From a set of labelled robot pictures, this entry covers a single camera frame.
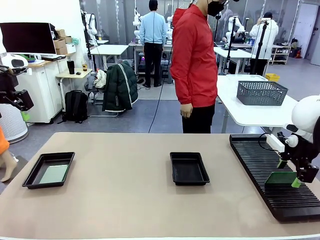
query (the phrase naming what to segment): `light blue shirt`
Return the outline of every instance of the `light blue shirt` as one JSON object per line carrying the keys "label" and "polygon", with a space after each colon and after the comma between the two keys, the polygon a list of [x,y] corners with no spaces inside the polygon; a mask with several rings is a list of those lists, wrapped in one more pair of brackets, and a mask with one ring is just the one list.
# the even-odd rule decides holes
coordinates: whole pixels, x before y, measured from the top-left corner
{"label": "light blue shirt", "polygon": [[149,12],[144,15],[140,26],[140,40],[142,46],[145,43],[166,44],[167,25],[164,16]]}

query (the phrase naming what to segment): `monitor screen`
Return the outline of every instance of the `monitor screen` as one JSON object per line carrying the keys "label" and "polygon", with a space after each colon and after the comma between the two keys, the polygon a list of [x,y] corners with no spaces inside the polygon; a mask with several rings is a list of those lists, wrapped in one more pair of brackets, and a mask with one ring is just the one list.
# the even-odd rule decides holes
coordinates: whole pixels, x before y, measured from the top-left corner
{"label": "monitor screen", "polygon": [[56,54],[49,23],[0,23],[3,45],[8,53]]}

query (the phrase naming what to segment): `black plastic tray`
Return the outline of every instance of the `black plastic tray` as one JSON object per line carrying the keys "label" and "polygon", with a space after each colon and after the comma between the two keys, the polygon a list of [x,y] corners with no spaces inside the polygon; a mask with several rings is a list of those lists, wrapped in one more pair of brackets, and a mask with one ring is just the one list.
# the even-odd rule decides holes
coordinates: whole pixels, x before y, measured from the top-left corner
{"label": "black plastic tray", "polygon": [[199,152],[171,152],[172,178],[176,185],[203,186],[210,183]]}
{"label": "black plastic tray", "polygon": [[[28,189],[43,189],[63,186],[65,184],[68,171],[74,159],[74,156],[74,152],[41,154],[38,160],[36,161],[35,165],[33,166],[31,172],[29,173],[28,177],[22,184],[22,187],[27,187]],[[61,177],[61,180],[53,180],[52,182],[44,181],[45,183],[41,183],[44,175],[46,173],[47,175],[49,174],[49,172],[47,172],[48,168],[59,167],[62,165],[66,167],[65,169],[63,169],[63,172],[61,173],[61,175],[63,175]]]}
{"label": "black plastic tray", "polygon": [[[290,184],[265,185],[273,172],[292,172],[289,166],[278,169],[279,155],[274,151],[261,148],[259,135],[230,135],[230,145],[240,163],[250,177],[255,188],[272,215],[280,222],[320,220],[320,201],[312,191],[302,183],[299,188]],[[269,149],[265,136],[260,144]]]}

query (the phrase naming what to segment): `orange clothing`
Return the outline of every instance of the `orange clothing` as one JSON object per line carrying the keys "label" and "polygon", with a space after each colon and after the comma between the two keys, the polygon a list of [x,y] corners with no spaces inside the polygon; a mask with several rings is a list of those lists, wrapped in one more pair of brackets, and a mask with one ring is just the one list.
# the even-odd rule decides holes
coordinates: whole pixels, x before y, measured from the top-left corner
{"label": "orange clothing", "polygon": [[4,132],[0,127],[0,155],[9,149],[9,142],[5,139]]}

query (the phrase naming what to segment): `backpack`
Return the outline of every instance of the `backpack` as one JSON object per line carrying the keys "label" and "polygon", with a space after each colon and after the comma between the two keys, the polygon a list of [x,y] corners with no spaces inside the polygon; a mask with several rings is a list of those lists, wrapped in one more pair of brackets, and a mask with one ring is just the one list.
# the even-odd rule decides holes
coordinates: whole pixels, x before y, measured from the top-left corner
{"label": "backpack", "polygon": [[66,121],[74,121],[82,124],[88,118],[88,96],[81,90],[69,91],[65,94],[65,112],[62,113],[61,124]]}

